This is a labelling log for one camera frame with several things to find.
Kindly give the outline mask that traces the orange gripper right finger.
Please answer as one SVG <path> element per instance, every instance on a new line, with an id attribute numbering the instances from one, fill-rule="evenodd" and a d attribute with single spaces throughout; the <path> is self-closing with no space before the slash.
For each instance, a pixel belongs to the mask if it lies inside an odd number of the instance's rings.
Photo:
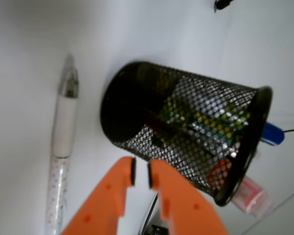
<path id="1" fill-rule="evenodd" d="M 160 217 L 171 235 L 228 234 L 213 206 L 174 167 L 148 163 L 149 187 L 158 192 Z"/>

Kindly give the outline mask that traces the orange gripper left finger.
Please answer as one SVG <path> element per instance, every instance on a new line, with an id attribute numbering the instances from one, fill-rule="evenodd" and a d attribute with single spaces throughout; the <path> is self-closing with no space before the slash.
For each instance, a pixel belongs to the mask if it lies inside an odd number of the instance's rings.
<path id="1" fill-rule="evenodd" d="M 135 185 L 136 159 L 120 158 L 92 191 L 62 234 L 115 235 L 127 189 Z"/>

